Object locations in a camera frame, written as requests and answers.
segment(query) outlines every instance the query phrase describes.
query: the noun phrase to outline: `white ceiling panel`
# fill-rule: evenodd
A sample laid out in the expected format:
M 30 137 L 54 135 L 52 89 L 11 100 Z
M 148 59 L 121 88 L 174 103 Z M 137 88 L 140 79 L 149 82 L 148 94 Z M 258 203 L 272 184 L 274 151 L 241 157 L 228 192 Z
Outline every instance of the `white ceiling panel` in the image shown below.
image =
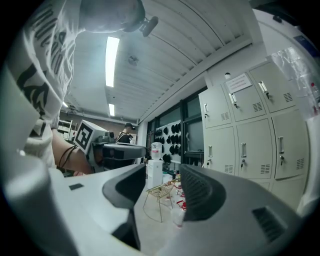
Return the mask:
M 110 117 L 111 103 L 115 105 L 115 117 L 111 118 L 141 118 L 194 67 L 237 38 L 248 37 L 234 1 L 142 0 L 147 18 L 159 18 L 148 37 L 140 31 L 81 33 L 75 41 L 74 77 L 67 104 L 73 105 L 75 112 Z M 108 36 L 120 39 L 114 87 L 107 87 L 105 78 Z

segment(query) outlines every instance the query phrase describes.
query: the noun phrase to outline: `person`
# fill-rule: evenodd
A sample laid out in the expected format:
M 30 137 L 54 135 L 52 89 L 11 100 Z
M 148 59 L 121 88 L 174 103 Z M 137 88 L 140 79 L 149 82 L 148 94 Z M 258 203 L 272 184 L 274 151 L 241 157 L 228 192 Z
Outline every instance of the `person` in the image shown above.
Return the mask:
M 119 136 L 117 137 L 117 142 L 120 143 L 130 143 L 130 140 L 132 136 L 130 133 L 133 131 L 134 127 L 132 126 L 131 123 L 127 122 L 124 125 L 124 129 L 122 132 L 120 132 Z
M 46 0 L 17 35 L 5 65 L 39 113 L 24 147 L 48 167 L 64 163 L 72 145 L 57 131 L 59 112 L 73 78 L 75 39 L 83 31 L 132 31 L 145 19 L 141 0 Z M 102 154 L 95 152 L 100 162 Z M 92 173 L 84 153 L 73 150 L 64 167 Z

